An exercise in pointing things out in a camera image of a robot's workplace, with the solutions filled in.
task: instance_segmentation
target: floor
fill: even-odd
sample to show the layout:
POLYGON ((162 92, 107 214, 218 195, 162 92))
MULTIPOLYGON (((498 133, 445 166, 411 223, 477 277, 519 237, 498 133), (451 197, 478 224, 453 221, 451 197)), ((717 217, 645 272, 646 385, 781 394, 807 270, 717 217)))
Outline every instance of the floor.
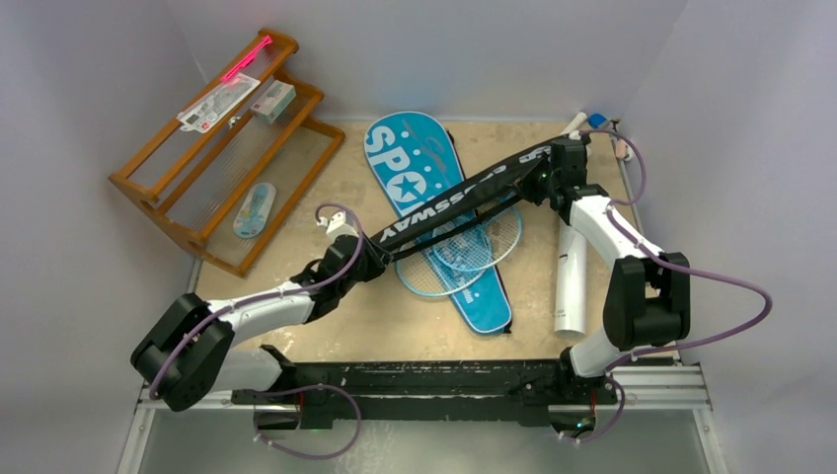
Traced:
MULTIPOLYGON (((351 207, 367 233, 395 220, 365 163, 362 143, 368 122, 338 123, 346 142, 300 201, 283 228, 246 278, 203 265, 196 292, 204 299, 236 297, 276 286, 322 257, 329 242, 314 225, 321 202, 351 207)), ((456 139, 466 175, 472 175, 512 153, 557 135, 557 122, 445 123, 456 139)), ((594 135, 588 181, 615 198, 626 190, 608 139, 594 135)), ((278 192, 290 193, 291 189, 278 192)), ((523 235, 517 248, 498 268, 513 312, 511 334, 478 336, 462 320, 447 297, 421 298, 409 292, 389 271, 357 285, 340 307, 308 325, 282 328, 245 343, 271 344, 291 360, 428 360, 459 358, 555 357, 571 341, 554 333, 558 217, 546 206, 521 203, 523 235)), ((630 210, 620 211, 630 221, 630 210)), ((591 248, 587 257, 587 334, 601 325, 609 269, 591 248)))

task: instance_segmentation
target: cable connector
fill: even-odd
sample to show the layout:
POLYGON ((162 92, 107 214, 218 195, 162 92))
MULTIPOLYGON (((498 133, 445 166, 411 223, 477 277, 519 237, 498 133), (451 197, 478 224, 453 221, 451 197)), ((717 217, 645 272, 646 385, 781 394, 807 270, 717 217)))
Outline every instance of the cable connector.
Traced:
POLYGON ((332 243, 335 243, 338 237, 341 235, 351 235, 357 237, 357 230, 349 224, 345 219, 345 212, 335 212, 332 215, 332 218, 329 219, 328 225, 326 226, 326 235, 329 236, 329 240, 332 243))

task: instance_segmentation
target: table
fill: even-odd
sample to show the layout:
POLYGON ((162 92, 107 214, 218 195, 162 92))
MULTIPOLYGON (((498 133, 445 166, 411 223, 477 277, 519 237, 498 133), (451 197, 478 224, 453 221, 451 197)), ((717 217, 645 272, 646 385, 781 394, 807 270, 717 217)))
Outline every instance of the table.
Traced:
MULTIPOLYGON (((557 135, 559 122, 461 122, 444 125, 456 141, 466 176, 532 144, 557 135)), ((395 212, 364 160, 369 122, 344 122, 346 140, 308 194, 276 233, 246 278, 202 266, 196 292, 203 299, 237 297, 276 286, 321 258, 329 241, 314 225, 314 209, 325 201, 348 205, 368 234, 396 220, 395 212)), ((626 189, 610 141, 592 135, 588 182, 615 198, 626 189)), ((290 190, 277 190, 280 194, 290 190)), ((427 299, 407 290, 393 270, 358 284, 337 310, 304 326, 282 328, 244 347, 276 346, 296 361, 431 360, 556 357, 568 345, 554 333, 555 278, 559 218, 546 204, 517 205, 523 234, 517 248, 498 265, 512 308, 511 334, 474 334, 447 297, 427 299)), ((619 209, 632 223, 627 207, 619 209)), ((587 334, 601 326, 610 270, 592 249, 587 253, 587 334)))

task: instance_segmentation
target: wooden shelf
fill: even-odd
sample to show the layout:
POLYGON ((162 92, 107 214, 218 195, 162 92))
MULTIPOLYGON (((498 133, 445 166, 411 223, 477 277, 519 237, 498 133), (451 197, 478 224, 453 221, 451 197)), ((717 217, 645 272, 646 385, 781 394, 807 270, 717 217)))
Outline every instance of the wooden shelf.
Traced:
POLYGON ((111 181, 178 245, 238 276, 247 272, 344 138, 338 128, 311 117, 314 108, 323 100, 323 92, 282 68, 285 60, 298 49, 296 41, 267 29, 259 31, 183 109, 215 87, 223 73, 237 64, 265 35, 270 36, 273 43, 263 48, 242 70, 262 82, 259 88, 207 133, 181 131, 177 118, 170 119, 128 163, 111 175, 111 181), (250 105, 269 87, 272 78, 293 84, 296 97, 273 124, 266 124, 254 118, 250 105), (238 119, 229 127, 227 123, 232 117, 238 119), (316 159, 311 153, 318 147, 313 145, 297 146, 296 154, 284 149, 289 140, 298 142, 295 136, 299 132, 320 135, 319 141, 324 145, 316 159), (279 168, 289 169, 287 163, 293 163, 293 172, 274 175, 271 170, 277 168, 271 164, 276 157, 282 157, 284 163, 279 168), (305 175, 304 179, 289 183, 288 180, 293 182, 291 177, 300 171, 305 175), (278 190, 266 230, 258 238, 248 239, 253 242, 219 246, 218 242, 225 241, 223 236, 234 236, 233 211, 237 212, 241 207, 248 189, 265 177, 269 177, 278 190))

